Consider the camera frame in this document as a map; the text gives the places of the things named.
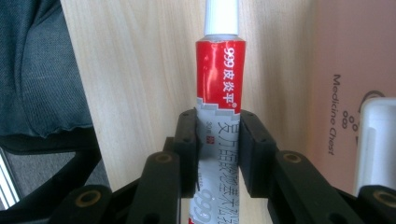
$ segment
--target gray carpet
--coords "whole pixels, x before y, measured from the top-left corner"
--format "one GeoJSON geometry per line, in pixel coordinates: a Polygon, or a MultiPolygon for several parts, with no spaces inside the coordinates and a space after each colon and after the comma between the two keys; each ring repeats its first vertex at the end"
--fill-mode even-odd
{"type": "MultiPolygon", "coordinates": [[[[56,174],[74,153],[59,153],[46,155],[13,155],[5,152],[4,159],[8,162],[14,186],[21,198],[45,183],[56,174]]],[[[109,187],[105,166],[100,161],[87,181],[87,185],[104,185],[109,187]]]]}

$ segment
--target denim fabric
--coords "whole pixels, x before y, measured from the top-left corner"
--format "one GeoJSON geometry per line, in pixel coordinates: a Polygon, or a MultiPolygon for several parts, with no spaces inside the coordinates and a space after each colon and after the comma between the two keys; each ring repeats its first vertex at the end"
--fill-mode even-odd
{"type": "Polygon", "coordinates": [[[0,135],[92,120],[59,0],[0,0],[0,135]]]}

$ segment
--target tube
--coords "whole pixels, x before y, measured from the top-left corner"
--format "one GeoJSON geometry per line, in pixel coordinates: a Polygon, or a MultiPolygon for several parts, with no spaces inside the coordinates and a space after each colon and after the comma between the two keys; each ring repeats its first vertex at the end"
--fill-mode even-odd
{"type": "Polygon", "coordinates": [[[198,186],[190,224],[239,223],[238,132],[246,42],[238,1],[206,0],[197,50],[198,186]]]}

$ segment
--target wooden table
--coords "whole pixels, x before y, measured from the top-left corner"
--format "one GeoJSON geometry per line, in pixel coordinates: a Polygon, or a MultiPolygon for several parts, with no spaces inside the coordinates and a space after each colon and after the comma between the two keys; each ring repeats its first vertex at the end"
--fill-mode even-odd
{"type": "MultiPolygon", "coordinates": [[[[140,176],[146,157],[174,135],[178,115],[195,106],[195,41],[203,37],[205,1],[62,4],[116,190],[140,176]]],[[[303,153],[315,4],[240,1],[240,36],[247,41],[242,107],[259,116],[279,148],[303,153]]],[[[242,188],[240,203],[241,223],[270,222],[265,200],[249,199],[242,188]]]]}

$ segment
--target tube cap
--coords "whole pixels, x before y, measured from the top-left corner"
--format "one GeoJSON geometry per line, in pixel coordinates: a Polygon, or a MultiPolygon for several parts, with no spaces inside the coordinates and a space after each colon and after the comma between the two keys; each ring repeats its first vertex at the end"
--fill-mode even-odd
{"type": "Polygon", "coordinates": [[[205,35],[238,35],[238,0],[206,0],[205,35]]]}

